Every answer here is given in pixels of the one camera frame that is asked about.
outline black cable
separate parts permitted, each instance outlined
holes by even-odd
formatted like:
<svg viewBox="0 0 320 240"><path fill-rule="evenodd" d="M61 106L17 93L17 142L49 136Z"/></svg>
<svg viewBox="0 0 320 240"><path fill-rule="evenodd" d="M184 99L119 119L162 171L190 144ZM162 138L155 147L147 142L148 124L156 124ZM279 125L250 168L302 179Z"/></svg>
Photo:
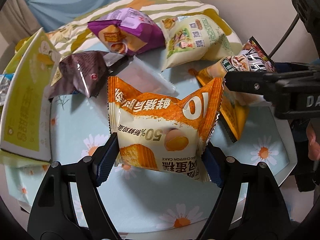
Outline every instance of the black cable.
<svg viewBox="0 0 320 240"><path fill-rule="evenodd" d="M289 36L289 34L292 32L293 28L296 26L297 22L299 20L299 14L297 14L297 16L295 17L295 19L293 20L292 24L290 25L289 29L287 30L287 32L284 34L284 36L282 37L282 39L279 41L279 43L277 44L277 46L273 49L273 51L269 54L269 57L272 57L277 50L281 47L281 45L284 43L284 41L287 39L287 37Z"/></svg>

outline orange snack package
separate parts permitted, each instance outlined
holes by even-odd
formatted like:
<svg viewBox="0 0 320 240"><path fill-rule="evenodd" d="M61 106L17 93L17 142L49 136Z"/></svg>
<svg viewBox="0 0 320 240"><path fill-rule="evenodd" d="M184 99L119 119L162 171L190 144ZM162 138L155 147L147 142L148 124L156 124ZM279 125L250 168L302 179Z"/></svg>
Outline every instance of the orange snack package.
<svg viewBox="0 0 320 240"><path fill-rule="evenodd" d="M141 93L118 77L108 78L111 133L118 133L117 163L181 173L209 181L201 155L217 122L223 78L180 100Z"/></svg>
<svg viewBox="0 0 320 240"><path fill-rule="evenodd" d="M217 63L197 72L190 69L201 85L206 85L214 77L224 77L230 71L274 72L274 63L261 48L255 38L251 37L237 56L225 57ZM248 105L263 101L263 96L229 91L224 88L221 103L221 123L232 142L240 139L247 116Z"/></svg>

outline screw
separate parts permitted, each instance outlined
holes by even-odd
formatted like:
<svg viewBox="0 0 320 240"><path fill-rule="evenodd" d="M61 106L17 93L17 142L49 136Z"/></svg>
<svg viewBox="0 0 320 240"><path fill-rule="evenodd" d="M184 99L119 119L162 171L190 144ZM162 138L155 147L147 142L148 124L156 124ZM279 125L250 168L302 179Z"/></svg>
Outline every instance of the screw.
<svg viewBox="0 0 320 240"><path fill-rule="evenodd" d="M254 89L255 89L255 90L259 90L259 88L260 88L260 85L259 85L258 83L255 83L255 84L254 84Z"/></svg>
<svg viewBox="0 0 320 240"><path fill-rule="evenodd" d="M51 167L53 167L53 168L57 167L58 165L59 165L59 162L53 162L53 163L51 163Z"/></svg>
<svg viewBox="0 0 320 240"><path fill-rule="evenodd" d="M83 161L85 162L85 163L88 163L89 161L91 161L91 156L86 156L86 157L84 157L83 158Z"/></svg>
<svg viewBox="0 0 320 240"><path fill-rule="evenodd" d="M227 157L227 162L228 163L234 163L235 162L235 159L234 159L234 157Z"/></svg>
<svg viewBox="0 0 320 240"><path fill-rule="evenodd" d="M267 167L267 164L264 163L264 162L261 162L261 163L259 163L259 166L260 166L261 168L266 168L266 167Z"/></svg>

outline human hand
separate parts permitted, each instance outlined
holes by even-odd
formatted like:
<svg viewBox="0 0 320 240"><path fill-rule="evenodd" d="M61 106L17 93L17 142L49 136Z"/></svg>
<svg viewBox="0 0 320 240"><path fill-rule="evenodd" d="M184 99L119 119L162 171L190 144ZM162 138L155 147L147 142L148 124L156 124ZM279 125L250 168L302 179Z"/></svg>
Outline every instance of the human hand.
<svg viewBox="0 0 320 240"><path fill-rule="evenodd" d="M316 161L320 159L320 144L316 142L316 133L312 127L311 122L307 126L307 137L309 140L308 156L310 160Z"/></svg>

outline daisy pattern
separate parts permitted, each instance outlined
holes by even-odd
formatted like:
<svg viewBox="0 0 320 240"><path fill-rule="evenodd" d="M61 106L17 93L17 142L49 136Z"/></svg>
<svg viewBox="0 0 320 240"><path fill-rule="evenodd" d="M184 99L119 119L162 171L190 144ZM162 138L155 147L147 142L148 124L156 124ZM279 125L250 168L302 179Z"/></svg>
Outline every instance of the daisy pattern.
<svg viewBox="0 0 320 240"><path fill-rule="evenodd" d="M159 218L166 221L167 223L160 223L156 225L158 229L169 229L169 228L179 228L183 226L190 225L192 223L203 220L201 218L203 212L199 212L200 207L196 206L190 210L188 215L186 215L186 205L177 204L177 213L173 212L171 209L167 210L167 214L162 214Z"/></svg>
<svg viewBox="0 0 320 240"><path fill-rule="evenodd" d="M253 165L257 165L259 162L265 162L266 164L271 163L273 166L277 164L277 161L272 157L279 154L277 150L274 148L278 145L278 142L274 142L270 144L271 136L263 137L263 141L258 138L258 144L254 144L253 147L255 148L250 154L254 155L251 158L251 161L254 161Z"/></svg>
<svg viewBox="0 0 320 240"><path fill-rule="evenodd" d="M189 80L189 82L193 84L197 83L197 79L195 78L195 76L191 75L188 70L181 71L181 75L183 76L184 80Z"/></svg>
<svg viewBox="0 0 320 240"><path fill-rule="evenodd" d="M84 220L84 213L83 213L83 210L82 210L82 205L80 203L79 200L74 200L73 201L73 206L75 208L75 211L77 213L77 217L80 219L80 220Z"/></svg>
<svg viewBox="0 0 320 240"><path fill-rule="evenodd" d="M42 172L44 173L44 174L46 174L47 173L47 170L49 169L49 165L42 165Z"/></svg>
<svg viewBox="0 0 320 240"><path fill-rule="evenodd" d="M86 99L86 101L87 101L87 106L90 106L89 108L90 108L90 110L92 110L92 109L93 109L93 106L92 106L92 105L90 105L90 102L89 102L89 100L88 100L88 99Z"/></svg>
<svg viewBox="0 0 320 240"><path fill-rule="evenodd" d="M50 119L50 127L51 128L57 127L58 119L59 119L59 117L57 114Z"/></svg>
<svg viewBox="0 0 320 240"><path fill-rule="evenodd" d="M27 197L28 191L27 191L26 186L23 183L20 185L19 191L20 191L22 197L24 197L24 198Z"/></svg>
<svg viewBox="0 0 320 240"><path fill-rule="evenodd" d="M92 156L92 154L95 152L95 150L106 143L109 136L102 135L96 135L95 138L91 134L89 134L89 138L86 138L83 140L84 144L87 147L87 150L83 150L81 153L82 157L85 157L87 155Z"/></svg>
<svg viewBox="0 0 320 240"><path fill-rule="evenodd" d="M135 171L141 171L140 169L120 163L116 168L115 172L121 171L121 175L124 175L125 179L130 179L130 176L136 178L137 175L134 173Z"/></svg>
<svg viewBox="0 0 320 240"><path fill-rule="evenodd" d="M24 172L30 176L33 176L35 172L33 171L33 167L25 167Z"/></svg>

